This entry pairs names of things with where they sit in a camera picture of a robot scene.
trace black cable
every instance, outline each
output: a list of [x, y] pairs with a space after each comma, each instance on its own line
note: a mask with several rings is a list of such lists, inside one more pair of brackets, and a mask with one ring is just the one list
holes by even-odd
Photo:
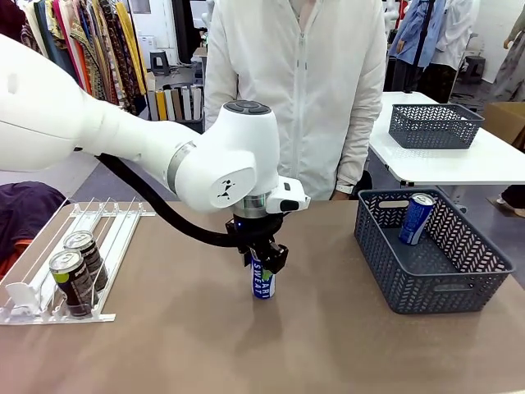
[[276, 215], [275, 221], [257, 231], [249, 234], [224, 234], [206, 230], [195, 226], [175, 212], [164, 199], [145, 180], [135, 174], [119, 158], [109, 154], [101, 154], [97, 159], [106, 166], [109, 171], [121, 178], [125, 183], [135, 189], [146, 201], [148, 201], [155, 212], [166, 222], [183, 234], [201, 241], [205, 244], [219, 246], [222, 248], [239, 248], [259, 241], [270, 239], [282, 226], [282, 216]]
[[412, 90], [410, 88], [412, 87], [413, 80], [416, 77], [416, 72], [418, 72], [419, 60], [421, 59], [421, 54], [423, 52], [425, 40], [427, 39], [428, 26], [430, 25], [430, 20], [432, 17], [432, 11], [434, 10], [435, 2], [436, 0], [428, 0], [427, 13], [425, 14], [425, 19], [423, 20], [423, 25], [421, 28], [421, 34], [419, 35], [418, 49], [416, 50], [416, 56], [413, 59], [412, 66], [409, 68], [408, 78], [405, 81], [405, 85], [404, 85], [405, 93], [412, 93]]

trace can dispenser rack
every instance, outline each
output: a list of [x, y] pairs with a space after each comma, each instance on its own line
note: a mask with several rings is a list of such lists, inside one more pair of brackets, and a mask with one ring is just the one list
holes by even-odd
[[[0, 307], [0, 325], [114, 321], [115, 314], [102, 312], [104, 304], [140, 218], [155, 215], [154, 211], [148, 211], [142, 203], [135, 202], [135, 199], [131, 203], [117, 203], [112, 199], [105, 202], [92, 199], [87, 205], [74, 203], [71, 213], [64, 219], [55, 236], [43, 248], [43, 252], [21, 282], [3, 283], [2, 287], [5, 287], [9, 299]], [[95, 236], [95, 240], [107, 270], [107, 285], [98, 292], [98, 302], [93, 306], [91, 316], [74, 318], [69, 314], [64, 297], [49, 271], [49, 260], [63, 250], [63, 241], [72, 232], [93, 232], [98, 225], [102, 226], [102, 229], [98, 236]]]

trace white jacket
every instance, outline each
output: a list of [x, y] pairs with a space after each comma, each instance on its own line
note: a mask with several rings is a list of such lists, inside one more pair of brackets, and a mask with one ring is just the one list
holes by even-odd
[[480, 0], [449, 0], [432, 63], [458, 70], [479, 14]]
[[381, 111], [380, 0], [317, 0], [304, 32], [289, 0], [216, 2], [208, 45], [206, 127], [222, 104], [254, 100], [276, 114], [282, 176], [313, 199], [355, 185]]

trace hand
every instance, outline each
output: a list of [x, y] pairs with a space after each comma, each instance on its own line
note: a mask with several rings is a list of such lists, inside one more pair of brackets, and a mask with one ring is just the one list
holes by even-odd
[[332, 201], [348, 201], [349, 195], [343, 193], [342, 191], [334, 191], [331, 199]]
[[396, 52], [401, 53], [401, 51], [403, 51], [403, 48], [404, 48], [404, 41], [399, 40], [399, 42], [397, 43], [397, 48], [395, 49]]

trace cardboard box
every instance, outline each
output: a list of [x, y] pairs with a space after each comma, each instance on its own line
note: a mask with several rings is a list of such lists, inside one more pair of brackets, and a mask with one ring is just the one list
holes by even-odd
[[483, 128], [517, 149], [525, 148], [525, 103], [491, 103]]

